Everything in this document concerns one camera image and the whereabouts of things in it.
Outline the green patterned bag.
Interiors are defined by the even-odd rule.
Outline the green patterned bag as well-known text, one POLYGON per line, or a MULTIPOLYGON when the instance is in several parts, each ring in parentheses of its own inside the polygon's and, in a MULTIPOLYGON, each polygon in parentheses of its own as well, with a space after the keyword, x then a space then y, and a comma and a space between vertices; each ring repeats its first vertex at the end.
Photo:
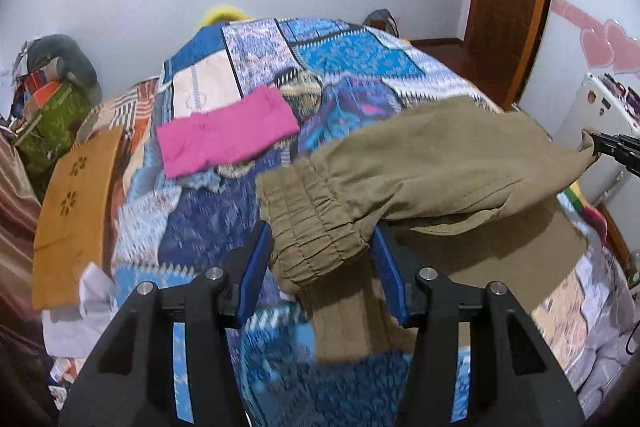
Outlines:
POLYGON ((12 145, 21 156, 29 178, 47 171, 74 144, 91 104, 73 83, 63 82, 26 126, 12 145))

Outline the pink folded garment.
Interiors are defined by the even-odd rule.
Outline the pink folded garment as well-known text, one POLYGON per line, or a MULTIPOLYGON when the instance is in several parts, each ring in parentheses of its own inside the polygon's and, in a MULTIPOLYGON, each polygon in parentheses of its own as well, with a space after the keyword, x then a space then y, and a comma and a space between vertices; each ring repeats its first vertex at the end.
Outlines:
POLYGON ((157 140, 165 176, 175 179, 251 160, 298 132, 280 91, 262 86, 239 102, 163 124, 157 140))

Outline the blue patchwork bedspread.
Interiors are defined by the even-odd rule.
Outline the blue patchwork bedspread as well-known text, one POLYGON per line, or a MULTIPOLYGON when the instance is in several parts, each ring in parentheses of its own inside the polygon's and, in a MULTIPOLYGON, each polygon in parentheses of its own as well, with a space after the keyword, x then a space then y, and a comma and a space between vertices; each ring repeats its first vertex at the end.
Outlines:
POLYGON ((383 31, 321 18, 201 29, 164 66, 142 166, 119 215, 121 225, 157 231, 160 239, 150 251, 122 244, 118 253, 131 263, 152 261, 182 284, 147 281, 131 291, 70 387, 60 424, 177 426, 174 392, 183 389, 195 426, 391 426, 406 400, 434 405, 443 423, 580 425, 578 355, 561 352, 544 317, 567 305, 570 324, 588 332, 623 273, 577 208, 574 182, 559 201, 587 248, 533 311, 503 281, 462 284, 413 251, 427 308, 419 327, 398 324, 416 335, 410 350, 319 362, 310 318, 282 291, 270 259, 254 313, 243 326, 224 325, 224 262, 266 221, 258 176, 406 109, 460 96, 508 113, 383 31), (280 91, 298 133, 239 164, 165 176, 158 127, 239 102, 262 86, 280 91))

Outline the orange cardboard box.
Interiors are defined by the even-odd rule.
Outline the orange cardboard box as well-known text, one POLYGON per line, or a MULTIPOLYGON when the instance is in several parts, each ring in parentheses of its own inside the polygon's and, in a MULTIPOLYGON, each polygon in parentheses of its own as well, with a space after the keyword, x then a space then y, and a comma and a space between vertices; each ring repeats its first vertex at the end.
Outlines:
POLYGON ((34 242, 32 306, 56 309, 80 303, 82 273, 106 267, 114 172, 123 127, 104 130, 55 165, 34 242))

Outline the yellow fuzzy headboard arc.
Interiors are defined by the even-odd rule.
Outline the yellow fuzzy headboard arc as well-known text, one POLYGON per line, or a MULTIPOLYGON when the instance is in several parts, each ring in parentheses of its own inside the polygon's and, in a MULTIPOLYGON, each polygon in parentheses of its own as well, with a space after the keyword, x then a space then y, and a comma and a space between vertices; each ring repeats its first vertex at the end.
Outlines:
POLYGON ((251 19, 249 15, 234 6, 221 4, 209 9, 201 19, 198 27, 204 28, 219 23, 242 22, 243 20, 251 19))

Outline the white cabinet with stickers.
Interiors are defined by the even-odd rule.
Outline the white cabinet with stickers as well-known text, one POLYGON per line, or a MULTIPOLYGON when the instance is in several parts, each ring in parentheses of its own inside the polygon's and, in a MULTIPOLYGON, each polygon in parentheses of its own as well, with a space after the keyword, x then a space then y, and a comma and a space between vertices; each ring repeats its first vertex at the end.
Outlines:
POLYGON ((630 251, 639 249, 639 155, 623 141, 639 140, 639 123, 622 98, 588 72, 553 140, 568 148, 593 139, 596 160, 578 179, 589 204, 603 206, 630 251))

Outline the white crumpled cloth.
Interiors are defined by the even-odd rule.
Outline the white crumpled cloth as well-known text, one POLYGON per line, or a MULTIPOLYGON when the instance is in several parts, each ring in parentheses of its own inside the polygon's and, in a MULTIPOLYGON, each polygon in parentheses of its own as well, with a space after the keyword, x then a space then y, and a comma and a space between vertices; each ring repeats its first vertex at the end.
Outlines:
POLYGON ((111 277, 90 262, 79 280, 79 303, 41 312, 47 354, 53 358, 88 358, 116 314, 115 294, 111 277))

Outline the purple grey backpack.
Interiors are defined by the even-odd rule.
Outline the purple grey backpack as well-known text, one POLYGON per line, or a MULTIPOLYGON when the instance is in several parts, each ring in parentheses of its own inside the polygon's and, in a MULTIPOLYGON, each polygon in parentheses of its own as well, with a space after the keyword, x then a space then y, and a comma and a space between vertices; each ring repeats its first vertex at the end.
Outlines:
POLYGON ((387 32, 398 38, 400 36, 398 25, 389 10, 379 9, 371 12, 363 22, 364 26, 369 26, 387 32))

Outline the striped pink curtain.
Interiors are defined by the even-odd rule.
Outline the striped pink curtain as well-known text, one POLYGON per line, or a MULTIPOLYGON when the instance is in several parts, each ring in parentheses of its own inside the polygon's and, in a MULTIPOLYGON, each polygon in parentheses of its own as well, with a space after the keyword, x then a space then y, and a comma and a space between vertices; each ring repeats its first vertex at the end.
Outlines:
POLYGON ((17 150, 1 135, 1 325, 39 347, 42 326, 32 307, 32 258, 40 209, 17 150))

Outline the khaki olive pants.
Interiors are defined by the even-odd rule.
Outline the khaki olive pants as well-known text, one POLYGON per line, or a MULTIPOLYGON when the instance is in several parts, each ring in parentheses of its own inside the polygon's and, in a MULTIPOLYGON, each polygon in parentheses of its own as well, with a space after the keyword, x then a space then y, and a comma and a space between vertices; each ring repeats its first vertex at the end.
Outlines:
POLYGON ((413 346, 373 269, 382 221, 450 279, 503 281, 533 311, 585 254, 559 197, 595 159, 590 136, 564 147, 467 96, 406 109, 258 176, 271 272, 308 314, 321 363, 413 346))

